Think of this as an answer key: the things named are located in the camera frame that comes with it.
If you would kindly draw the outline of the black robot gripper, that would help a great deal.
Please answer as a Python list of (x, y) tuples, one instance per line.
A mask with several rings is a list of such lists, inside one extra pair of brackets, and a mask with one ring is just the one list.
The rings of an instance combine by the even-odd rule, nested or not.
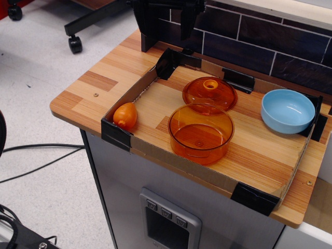
[(180, 0), (131, 0), (126, 1), (134, 10), (134, 15), (140, 32), (148, 38), (161, 40), (161, 20), (169, 19), (168, 9), (181, 11), (181, 40), (191, 36), (194, 29), (197, 12), (204, 12), (206, 1)]

